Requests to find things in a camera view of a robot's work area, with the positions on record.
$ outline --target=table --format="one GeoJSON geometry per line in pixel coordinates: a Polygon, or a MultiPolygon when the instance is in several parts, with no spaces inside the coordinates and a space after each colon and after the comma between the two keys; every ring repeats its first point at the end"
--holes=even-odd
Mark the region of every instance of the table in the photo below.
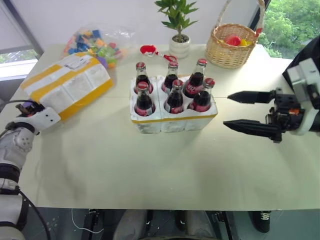
{"type": "MultiPolygon", "coordinates": [[[[53,45],[30,76],[61,57],[53,45]]],[[[160,51],[168,46],[158,46],[160,51]]],[[[192,45],[179,61],[189,74],[204,45],[192,45]]],[[[167,72],[167,62],[138,52],[110,71],[115,86],[68,121],[41,132],[21,173],[22,190],[39,207],[96,209],[274,210],[320,208],[320,138],[283,135],[275,144],[246,135],[223,121],[264,121],[272,104],[240,104],[226,96],[242,90],[291,90],[281,73],[290,63],[271,58],[257,46],[246,65],[223,69],[208,64],[206,75],[218,115],[201,131],[140,134],[129,116],[129,82],[135,63],[144,61],[150,76],[167,72]]],[[[17,90],[13,99],[26,95],[17,90]]],[[[8,105],[0,127],[17,114],[8,105]]]]}

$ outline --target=robotic hand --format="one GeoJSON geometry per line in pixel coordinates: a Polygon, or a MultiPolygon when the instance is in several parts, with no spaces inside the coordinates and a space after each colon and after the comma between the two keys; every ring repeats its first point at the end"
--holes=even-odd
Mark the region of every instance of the robotic hand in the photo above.
{"type": "Polygon", "coordinates": [[[16,107],[21,115],[0,135],[0,240],[25,239],[20,231],[27,223],[29,202],[18,186],[20,172],[35,135],[60,120],[52,108],[36,102],[16,107]]]}
{"type": "Polygon", "coordinates": [[[255,120],[224,121],[235,131],[268,137],[275,143],[282,141],[282,133],[291,131],[304,135],[308,131],[320,133],[320,74],[309,58],[287,70],[295,94],[283,94],[281,88],[270,92],[241,91],[228,98],[239,103],[268,104],[274,99],[274,107],[265,116],[266,124],[255,120]]]}

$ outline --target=red fruit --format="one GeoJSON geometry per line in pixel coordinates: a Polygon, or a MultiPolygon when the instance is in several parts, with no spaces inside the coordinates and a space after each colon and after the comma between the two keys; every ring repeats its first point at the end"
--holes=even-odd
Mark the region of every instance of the red fruit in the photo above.
{"type": "Polygon", "coordinates": [[[239,46],[241,43],[241,39],[237,35],[232,34],[232,35],[226,36],[224,39],[224,42],[232,46],[239,46]]]}

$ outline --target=yellow fruit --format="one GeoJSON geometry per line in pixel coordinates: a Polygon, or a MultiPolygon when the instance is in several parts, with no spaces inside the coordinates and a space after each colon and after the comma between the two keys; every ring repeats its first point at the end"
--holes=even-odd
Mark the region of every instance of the yellow fruit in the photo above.
{"type": "Polygon", "coordinates": [[[245,47],[247,45],[248,45],[248,42],[245,39],[242,38],[239,46],[245,47]]]}

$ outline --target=glass bottle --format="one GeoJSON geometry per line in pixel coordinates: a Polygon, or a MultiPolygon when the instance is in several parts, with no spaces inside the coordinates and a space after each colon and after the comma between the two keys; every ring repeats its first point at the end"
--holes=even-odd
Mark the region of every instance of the glass bottle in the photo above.
{"type": "Polygon", "coordinates": [[[137,90],[138,83],[146,82],[148,84],[149,93],[152,93],[152,91],[154,90],[154,86],[151,84],[148,78],[147,71],[146,71],[146,64],[140,61],[135,65],[135,69],[136,69],[136,80],[135,80],[134,92],[136,94],[138,93],[138,90],[137,90]]]}
{"type": "Polygon", "coordinates": [[[183,82],[176,79],[172,83],[172,90],[164,102],[164,109],[171,114],[179,114],[184,111],[184,101],[182,97],[183,82]]]}
{"type": "Polygon", "coordinates": [[[169,62],[168,73],[165,77],[164,83],[161,86],[162,91],[169,94],[172,89],[174,80],[178,79],[178,63],[176,61],[169,62]]]}
{"type": "Polygon", "coordinates": [[[195,95],[193,101],[189,104],[188,109],[200,113],[209,110],[211,107],[211,91],[214,85],[215,81],[212,78],[206,78],[203,83],[202,91],[195,95]]]}
{"type": "Polygon", "coordinates": [[[193,73],[183,86],[183,93],[188,98],[193,99],[202,90],[206,66],[207,60],[204,58],[198,59],[193,73]]]}
{"type": "Polygon", "coordinates": [[[136,104],[134,111],[143,117],[150,116],[156,110],[156,106],[149,96],[148,84],[145,81],[141,81],[137,85],[138,96],[136,98],[136,104]]]}

